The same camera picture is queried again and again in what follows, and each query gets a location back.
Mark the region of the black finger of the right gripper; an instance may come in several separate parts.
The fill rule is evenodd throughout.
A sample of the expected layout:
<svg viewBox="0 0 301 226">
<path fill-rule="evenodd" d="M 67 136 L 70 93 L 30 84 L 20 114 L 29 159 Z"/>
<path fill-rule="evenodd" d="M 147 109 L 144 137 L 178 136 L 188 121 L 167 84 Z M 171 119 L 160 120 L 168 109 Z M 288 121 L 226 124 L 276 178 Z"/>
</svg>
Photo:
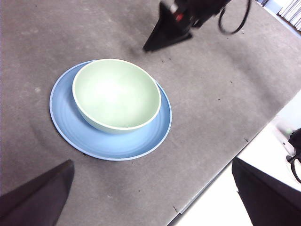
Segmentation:
<svg viewBox="0 0 301 226">
<path fill-rule="evenodd" d="M 159 19 L 143 46 L 145 52 L 153 52 L 192 38 L 191 19 L 188 11 L 159 3 Z"/>
</svg>

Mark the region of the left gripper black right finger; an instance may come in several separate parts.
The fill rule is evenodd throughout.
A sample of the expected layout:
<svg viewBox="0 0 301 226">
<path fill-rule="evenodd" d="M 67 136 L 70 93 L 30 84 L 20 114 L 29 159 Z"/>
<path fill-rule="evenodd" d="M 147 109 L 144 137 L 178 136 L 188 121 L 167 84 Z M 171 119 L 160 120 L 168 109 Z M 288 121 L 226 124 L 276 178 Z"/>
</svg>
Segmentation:
<svg viewBox="0 0 301 226">
<path fill-rule="evenodd" d="M 238 194 L 254 226 L 299 226 L 301 192 L 240 158 L 232 161 Z"/>
</svg>

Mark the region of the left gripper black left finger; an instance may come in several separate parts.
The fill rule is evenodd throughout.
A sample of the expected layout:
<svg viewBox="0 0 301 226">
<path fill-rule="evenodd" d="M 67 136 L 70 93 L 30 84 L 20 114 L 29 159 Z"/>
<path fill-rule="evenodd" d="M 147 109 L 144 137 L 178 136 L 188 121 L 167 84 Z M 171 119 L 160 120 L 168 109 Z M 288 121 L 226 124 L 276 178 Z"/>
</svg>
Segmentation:
<svg viewBox="0 0 301 226">
<path fill-rule="evenodd" d="M 74 163 L 67 160 L 0 197 L 2 226 L 54 226 L 68 199 Z"/>
</svg>

